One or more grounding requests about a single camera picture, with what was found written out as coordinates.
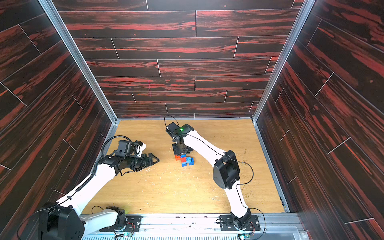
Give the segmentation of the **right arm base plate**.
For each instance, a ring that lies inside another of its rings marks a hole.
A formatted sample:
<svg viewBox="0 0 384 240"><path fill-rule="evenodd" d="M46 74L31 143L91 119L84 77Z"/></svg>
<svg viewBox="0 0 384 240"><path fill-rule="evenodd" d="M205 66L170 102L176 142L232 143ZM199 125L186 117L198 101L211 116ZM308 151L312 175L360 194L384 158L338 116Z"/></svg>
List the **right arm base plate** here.
<svg viewBox="0 0 384 240"><path fill-rule="evenodd" d="M261 226L256 215L237 218L233 215L220 215L216 220L216 224L220 226L222 232L234 231L260 231Z"/></svg>

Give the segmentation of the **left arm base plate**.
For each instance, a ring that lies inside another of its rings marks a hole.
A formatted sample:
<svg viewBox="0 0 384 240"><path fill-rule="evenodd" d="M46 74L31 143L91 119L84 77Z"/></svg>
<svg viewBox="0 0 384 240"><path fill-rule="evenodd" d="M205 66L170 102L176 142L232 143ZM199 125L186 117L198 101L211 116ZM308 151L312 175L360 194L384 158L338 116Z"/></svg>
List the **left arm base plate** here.
<svg viewBox="0 0 384 240"><path fill-rule="evenodd" d="M113 226L105 227L100 232L135 233L140 230L142 218L140 215L125 215L124 219L118 219Z"/></svg>

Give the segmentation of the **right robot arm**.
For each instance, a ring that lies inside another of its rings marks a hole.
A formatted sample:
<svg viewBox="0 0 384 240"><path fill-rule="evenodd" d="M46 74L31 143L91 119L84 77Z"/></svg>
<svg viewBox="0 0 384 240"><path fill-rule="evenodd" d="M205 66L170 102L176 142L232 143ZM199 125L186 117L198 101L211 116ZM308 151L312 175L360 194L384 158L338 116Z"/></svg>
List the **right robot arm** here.
<svg viewBox="0 0 384 240"><path fill-rule="evenodd" d="M235 153L214 146L188 124L180 127L176 123L170 123L166 126L166 132L173 139L176 155L195 151L212 165L213 180L225 191L230 203L233 225L238 230L244 230L252 213L240 188L241 171Z"/></svg>

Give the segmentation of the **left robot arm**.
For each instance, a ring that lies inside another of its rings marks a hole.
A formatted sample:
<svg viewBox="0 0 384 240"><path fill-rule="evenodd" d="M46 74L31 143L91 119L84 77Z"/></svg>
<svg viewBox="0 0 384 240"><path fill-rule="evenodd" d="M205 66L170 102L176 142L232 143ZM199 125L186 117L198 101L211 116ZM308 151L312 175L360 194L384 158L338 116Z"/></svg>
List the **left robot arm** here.
<svg viewBox="0 0 384 240"><path fill-rule="evenodd" d="M55 203L46 203L39 212L40 240L80 240L95 231L111 228L122 231L131 226L125 211L118 207L107 207L105 210L82 216L82 212L91 199L122 170L129 173L139 172L160 160L155 155L113 156L101 158L90 175Z"/></svg>

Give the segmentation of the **light blue 2x4 brick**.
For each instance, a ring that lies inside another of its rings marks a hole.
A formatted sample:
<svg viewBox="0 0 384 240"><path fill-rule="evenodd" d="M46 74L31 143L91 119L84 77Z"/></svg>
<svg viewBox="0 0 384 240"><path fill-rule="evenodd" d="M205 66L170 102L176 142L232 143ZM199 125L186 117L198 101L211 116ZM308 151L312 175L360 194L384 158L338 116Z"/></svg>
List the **light blue 2x4 brick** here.
<svg viewBox="0 0 384 240"><path fill-rule="evenodd" d="M191 162L191 157L187 157L187 162L186 163L182 163L182 167L187 167L187 166L190 166L190 162Z"/></svg>

